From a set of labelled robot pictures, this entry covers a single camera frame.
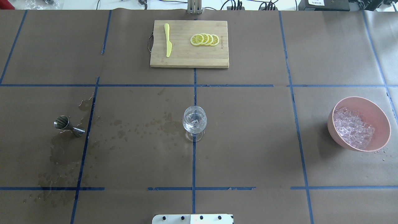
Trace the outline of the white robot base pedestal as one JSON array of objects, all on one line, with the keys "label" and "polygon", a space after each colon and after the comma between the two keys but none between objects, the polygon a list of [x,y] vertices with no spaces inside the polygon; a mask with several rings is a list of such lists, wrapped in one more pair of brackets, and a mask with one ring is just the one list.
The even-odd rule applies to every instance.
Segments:
[{"label": "white robot base pedestal", "polygon": [[159,214],[152,224],[234,224],[232,214]]}]

